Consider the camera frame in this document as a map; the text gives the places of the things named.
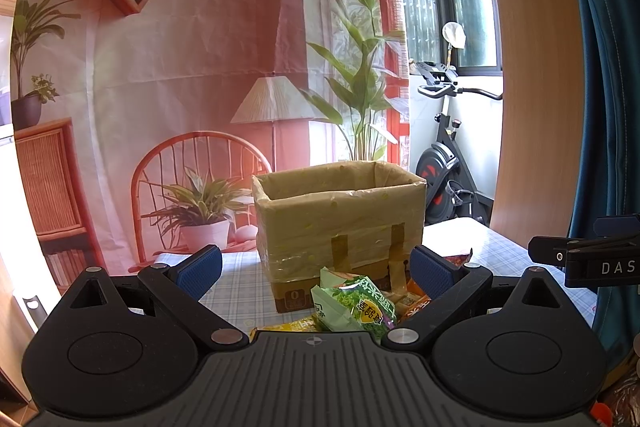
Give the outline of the green vegetable snack bag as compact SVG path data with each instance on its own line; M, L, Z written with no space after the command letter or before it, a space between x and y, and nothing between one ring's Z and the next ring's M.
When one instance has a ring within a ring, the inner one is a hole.
M323 267L310 295L317 321L331 332L367 332L379 343L396 327L394 304L367 275Z

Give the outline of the round mirror on stand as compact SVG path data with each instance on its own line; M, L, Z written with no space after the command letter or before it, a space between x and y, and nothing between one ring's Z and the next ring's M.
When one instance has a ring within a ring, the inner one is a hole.
M466 35L464 28L458 22L447 22L442 26L442 36L447 43L447 62L446 66L451 66L452 51L454 49L463 50L466 43Z

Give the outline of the orange biscuit packet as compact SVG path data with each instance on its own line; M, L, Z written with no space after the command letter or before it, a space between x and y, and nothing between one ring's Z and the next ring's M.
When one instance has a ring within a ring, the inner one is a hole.
M390 293L387 295L387 298L390 299L395 306L398 322L405 321L409 317L412 317L432 301L413 279L409 280L404 291L401 291L401 293Z

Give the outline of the orange corn snack bag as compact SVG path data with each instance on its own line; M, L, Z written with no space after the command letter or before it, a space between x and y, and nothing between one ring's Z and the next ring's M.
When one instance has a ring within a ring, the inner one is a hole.
M442 256L442 261L449 263L450 265L454 265L455 267L462 267L465 263L468 263L473 258L473 249L470 248L467 253L451 255L451 256Z

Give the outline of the teal curtain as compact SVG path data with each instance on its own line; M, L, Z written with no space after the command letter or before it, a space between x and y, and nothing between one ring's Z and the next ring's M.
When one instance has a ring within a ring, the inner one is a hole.
M584 50L582 153L568 234L639 210L639 0L578 0Z

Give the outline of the black exercise bike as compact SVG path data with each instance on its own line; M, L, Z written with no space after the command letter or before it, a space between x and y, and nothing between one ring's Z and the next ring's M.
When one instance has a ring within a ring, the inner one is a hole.
M454 66L433 62L416 62L416 70L425 80L418 92L427 98L455 98L463 93L486 96L501 101L502 95L478 88L458 86ZM416 163L416 175L426 182L425 224L454 218L472 218L488 227L494 201L478 191L472 173L456 141L461 126L443 109L434 117L437 124L436 140L424 150Z

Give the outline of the yellow snack bag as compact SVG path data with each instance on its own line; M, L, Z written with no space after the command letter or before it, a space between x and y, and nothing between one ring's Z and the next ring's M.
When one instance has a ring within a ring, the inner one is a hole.
M279 332L279 333L318 333L322 331L322 327L313 315L302 317L301 319L288 323L268 325L262 327L254 327L248 334L250 341L254 341L259 333L262 332Z

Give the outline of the wooden door panel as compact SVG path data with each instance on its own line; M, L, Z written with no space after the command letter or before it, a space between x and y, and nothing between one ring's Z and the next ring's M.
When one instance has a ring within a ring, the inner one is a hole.
M526 246L570 227L584 117L578 0L497 0L502 140L491 226Z

